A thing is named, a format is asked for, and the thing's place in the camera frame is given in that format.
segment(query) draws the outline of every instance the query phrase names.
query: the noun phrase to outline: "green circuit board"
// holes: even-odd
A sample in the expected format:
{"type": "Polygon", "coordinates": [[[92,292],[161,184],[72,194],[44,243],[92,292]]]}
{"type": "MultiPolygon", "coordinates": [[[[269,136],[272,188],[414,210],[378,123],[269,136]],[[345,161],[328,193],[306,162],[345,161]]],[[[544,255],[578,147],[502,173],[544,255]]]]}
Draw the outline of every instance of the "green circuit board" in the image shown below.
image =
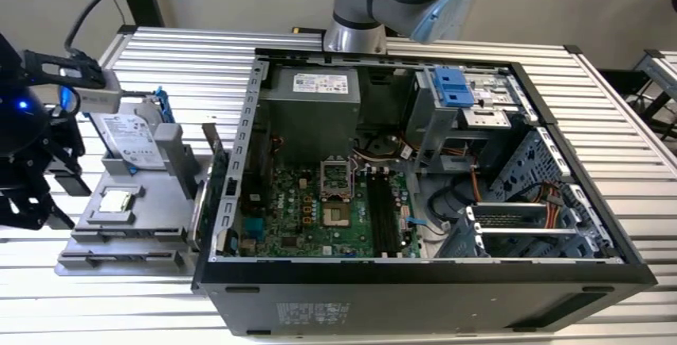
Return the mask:
{"type": "MultiPolygon", "coordinates": [[[[346,257],[374,256],[372,243],[372,222],[369,218],[366,174],[356,172],[353,193],[348,203],[321,200],[320,167],[278,167],[274,170],[269,193],[268,215],[264,217],[264,238],[256,243],[257,257],[346,257]],[[341,205],[348,209],[346,220],[326,220],[328,209],[341,205]]],[[[388,175],[393,200],[412,207],[401,174],[388,175]]],[[[401,206],[392,206],[392,219],[397,226],[400,240],[401,206]]],[[[402,247],[402,257],[418,257],[416,228],[408,228],[413,238],[402,247]]]]}

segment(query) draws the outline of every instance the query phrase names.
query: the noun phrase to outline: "aluminum table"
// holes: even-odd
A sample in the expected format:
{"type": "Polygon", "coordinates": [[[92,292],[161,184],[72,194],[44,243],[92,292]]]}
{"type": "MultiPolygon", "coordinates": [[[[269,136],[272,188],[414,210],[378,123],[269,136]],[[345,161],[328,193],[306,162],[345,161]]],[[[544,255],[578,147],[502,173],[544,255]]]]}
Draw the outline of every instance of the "aluminum table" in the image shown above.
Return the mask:
{"type": "MultiPolygon", "coordinates": [[[[200,124],[214,122],[232,144],[254,48],[320,50],[312,34],[225,33],[138,28],[114,38],[101,58],[122,88],[169,93],[184,140],[208,153],[200,124]]],[[[388,41],[396,56],[520,62],[572,142],[582,164],[659,284],[553,334],[480,337],[305,337],[237,339],[272,343],[677,343],[677,159],[597,73],[569,47],[440,41],[422,46],[388,41]]],[[[88,154],[80,160],[93,189],[104,146],[89,122],[80,129],[88,154]]],[[[53,199],[76,220],[88,201],[50,180],[53,199]]],[[[57,254],[69,233],[0,231],[0,338],[2,344],[140,343],[233,340],[208,299],[193,296],[189,278],[60,278],[57,254]]]]}

